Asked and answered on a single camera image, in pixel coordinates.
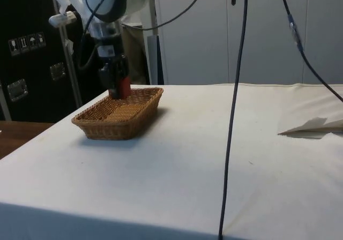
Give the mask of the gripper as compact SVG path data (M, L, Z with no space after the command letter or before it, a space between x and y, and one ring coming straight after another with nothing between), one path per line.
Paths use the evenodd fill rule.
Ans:
M100 81L112 99L119 99L113 60L119 57L117 67L120 77L129 76L129 63L128 58L124 55L122 37L114 35L108 38L94 39L94 42L98 57L103 61L103 67L98 70Z

